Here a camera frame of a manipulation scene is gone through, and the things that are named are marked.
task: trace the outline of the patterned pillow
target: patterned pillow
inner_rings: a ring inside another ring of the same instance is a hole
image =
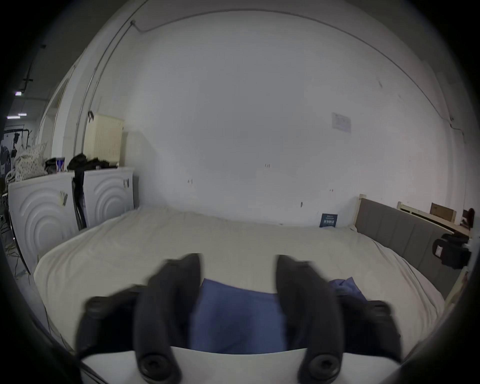
[[[47,174],[43,166],[43,152],[47,143],[33,145],[23,151],[15,161],[15,181],[27,180]]]

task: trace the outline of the cardboard box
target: cardboard box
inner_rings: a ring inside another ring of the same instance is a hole
[[[432,206],[430,207],[430,214],[441,217],[442,219],[448,220],[452,223],[455,222],[456,211],[442,205],[432,203]]]

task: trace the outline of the blue cloth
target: blue cloth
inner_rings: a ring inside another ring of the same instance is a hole
[[[365,296],[362,294],[362,292],[359,290],[357,285],[355,284],[355,281],[353,281],[352,277],[349,277],[347,280],[343,279],[335,279],[332,281],[328,282],[331,287],[335,289],[335,293],[337,295],[351,295],[358,297],[359,299],[362,299],[364,301],[367,301]]]
[[[235,355],[287,350],[277,295],[204,279],[192,314],[189,348]]]

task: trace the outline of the ceiling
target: ceiling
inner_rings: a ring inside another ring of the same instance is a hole
[[[10,120],[7,125],[40,119],[53,92],[90,43],[99,29],[126,0],[81,0],[72,3],[50,27],[42,40],[42,46],[32,63],[26,91],[17,96],[10,108],[10,115],[20,112],[26,117]],[[18,84],[18,89],[25,82]]]

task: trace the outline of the white bedsheet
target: white bedsheet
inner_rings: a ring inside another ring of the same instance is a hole
[[[327,280],[353,277],[369,300],[392,305],[403,355],[433,328],[444,300],[391,249],[351,228],[241,223],[143,206],[57,246],[40,259],[35,283],[48,315],[74,346],[84,302],[145,284],[165,259],[202,253],[203,276],[275,292],[275,255],[311,260]]]

